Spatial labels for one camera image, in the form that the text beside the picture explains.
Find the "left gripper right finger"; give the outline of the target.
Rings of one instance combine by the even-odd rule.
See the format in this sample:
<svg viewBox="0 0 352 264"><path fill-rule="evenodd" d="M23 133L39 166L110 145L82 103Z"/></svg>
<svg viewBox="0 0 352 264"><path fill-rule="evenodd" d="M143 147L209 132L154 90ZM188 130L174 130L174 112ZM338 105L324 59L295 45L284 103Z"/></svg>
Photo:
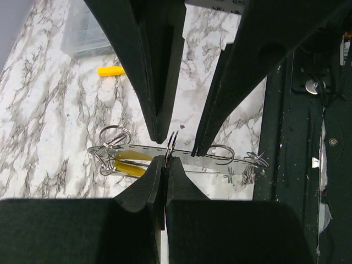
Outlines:
<svg viewBox="0 0 352 264"><path fill-rule="evenodd" d="M210 200L168 162L170 263L313 263L294 211L268 201Z"/></svg>

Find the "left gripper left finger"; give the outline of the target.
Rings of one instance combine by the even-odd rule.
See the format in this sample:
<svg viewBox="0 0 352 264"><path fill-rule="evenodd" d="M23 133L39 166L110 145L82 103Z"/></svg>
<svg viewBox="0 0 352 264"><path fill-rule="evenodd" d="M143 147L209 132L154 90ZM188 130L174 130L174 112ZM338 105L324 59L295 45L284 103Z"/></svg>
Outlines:
<svg viewBox="0 0 352 264"><path fill-rule="evenodd" d="M164 158L113 198L1 201L1 263L159 263Z"/></svg>

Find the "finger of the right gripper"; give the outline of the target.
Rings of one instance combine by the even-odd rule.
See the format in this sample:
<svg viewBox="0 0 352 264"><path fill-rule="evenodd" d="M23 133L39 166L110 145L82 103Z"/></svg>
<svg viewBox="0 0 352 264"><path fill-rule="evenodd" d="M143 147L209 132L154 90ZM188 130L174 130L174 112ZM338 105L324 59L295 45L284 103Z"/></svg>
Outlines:
<svg viewBox="0 0 352 264"><path fill-rule="evenodd" d="M184 1L86 1L138 97L150 139L167 137L184 38Z"/></svg>
<svg viewBox="0 0 352 264"><path fill-rule="evenodd" d="M193 154L204 156L226 118L293 51L331 53L351 29L351 1L247 1L221 52Z"/></svg>

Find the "yellow key tag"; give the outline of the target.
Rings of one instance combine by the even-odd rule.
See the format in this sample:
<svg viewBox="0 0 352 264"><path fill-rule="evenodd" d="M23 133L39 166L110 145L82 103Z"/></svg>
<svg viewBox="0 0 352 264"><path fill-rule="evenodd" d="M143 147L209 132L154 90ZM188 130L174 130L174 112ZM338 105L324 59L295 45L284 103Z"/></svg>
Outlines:
<svg viewBox="0 0 352 264"><path fill-rule="evenodd" d="M117 171L139 178L145 174L146 170L139 165L135 165L133 161L152 161L153 157L133 150L124 150L117 152L114 159L114 167Z"/></svg>

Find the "large grey metal keyring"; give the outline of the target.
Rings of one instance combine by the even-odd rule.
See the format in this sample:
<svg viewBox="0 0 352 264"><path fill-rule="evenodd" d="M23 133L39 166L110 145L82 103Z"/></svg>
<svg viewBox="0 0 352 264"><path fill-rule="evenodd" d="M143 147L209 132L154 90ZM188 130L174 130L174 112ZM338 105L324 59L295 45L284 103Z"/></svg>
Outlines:
<svg viewBox="0 0 352 264"><path fill-rule="evenodd" d="M264 168L254 161L254 152L248 152L243 159L236 159L234 150L225 145L215 144L211 148L224 149L230 153L229 157L206 154L204 156L193 156L192 152L187 150L177 150L175 148L178 132L172 132L168 145L165 148L156 146L133 145L132 136L128 129L119 125L110 125L104 127L99 133L100 144L87 149L87 152L94 156L100 163L99 173L103 176L119 176L138 180L139 178L128 176L117 171L114 167L115 154L119 151L133 150L151 157L162 156L166 165L171 164L172 158L179 158L184 166L185 173L191 174L218 174L227 179L229 183L233 177L240 175L242 182L252 184L256 173L262 173ZM147 171L152 161L137 161L135 165Z"/></svg>

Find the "blue key tag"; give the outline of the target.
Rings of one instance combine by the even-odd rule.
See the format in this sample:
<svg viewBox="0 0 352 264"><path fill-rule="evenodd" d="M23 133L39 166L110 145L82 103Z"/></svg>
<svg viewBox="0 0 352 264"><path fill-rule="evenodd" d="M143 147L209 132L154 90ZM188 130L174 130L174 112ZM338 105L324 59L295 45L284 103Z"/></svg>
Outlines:
<svg viewBox="0 0 352 264"><path fill-rule="evenodd" d="M268 162L262 157L264 154L261 153L260 155L254 154L254 161L256 164L264 167L264 168L268 168L270 165L268 164Z"/></svg>

